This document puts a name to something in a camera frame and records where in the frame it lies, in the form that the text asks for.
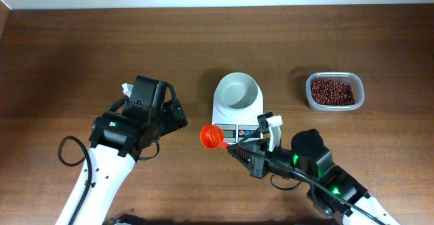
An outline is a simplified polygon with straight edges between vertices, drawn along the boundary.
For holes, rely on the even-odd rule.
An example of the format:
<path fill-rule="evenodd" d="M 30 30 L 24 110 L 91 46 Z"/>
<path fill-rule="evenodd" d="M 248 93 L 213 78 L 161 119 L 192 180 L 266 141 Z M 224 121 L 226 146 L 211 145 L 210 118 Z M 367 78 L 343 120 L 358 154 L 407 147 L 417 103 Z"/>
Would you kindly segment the orange measuring scoop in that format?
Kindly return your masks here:
<path fill-rule="evenodd" d="M 224 141 L 224 133 L 217 125 L 205 125 L 199 134 L 201 143 L 207 149 L 227 149 L 229 144 Z"/>

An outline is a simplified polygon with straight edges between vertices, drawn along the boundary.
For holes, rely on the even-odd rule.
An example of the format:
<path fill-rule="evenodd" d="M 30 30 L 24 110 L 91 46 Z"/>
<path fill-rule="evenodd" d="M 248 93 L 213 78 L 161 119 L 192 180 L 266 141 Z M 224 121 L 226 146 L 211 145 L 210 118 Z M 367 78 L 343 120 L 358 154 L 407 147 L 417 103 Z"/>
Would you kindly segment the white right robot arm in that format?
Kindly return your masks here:
<path fill-rule="evenodd" d="M 301 131 L 291 140 L 291 149 L 273 151 L 266 140 L 230 145 L 227 150 L 254 178 L 268 174 L 307 183 L 307 197 L 315 208 L 337 224 L 398 224 L 378 200 L 353 176 L 335 164 L 332 152 L 316 129 Z"/>

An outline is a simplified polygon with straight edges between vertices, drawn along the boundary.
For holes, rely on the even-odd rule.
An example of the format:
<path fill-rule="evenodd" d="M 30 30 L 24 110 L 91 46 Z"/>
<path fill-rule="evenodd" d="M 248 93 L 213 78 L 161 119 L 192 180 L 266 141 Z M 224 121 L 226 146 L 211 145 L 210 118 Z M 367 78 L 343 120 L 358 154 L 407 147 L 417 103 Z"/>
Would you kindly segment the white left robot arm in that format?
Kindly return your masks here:
<path fill-rule="evenodd" d="M 97 117 L 92 125 L 90 147 L 74 136 L 62 139 L 58 158 L 66 166 L 82 164 L 81 173 L 59 216 L 57 224 L 102 224 L 109 207 L 123 181 L 142 157 L 143 149 L 151 144 L 160 150 L 159 139 L 188 125 L 178 98 L 169 100 L 162 109 L 151 115 L 150 121 L 137 115 L 127 116 L 116 110 L 128 105 L 123 98 Z M 62 158 L 64 144 L 72 140 L 78 143 L 84 157 L 76 163 L 67 163 Z"/>

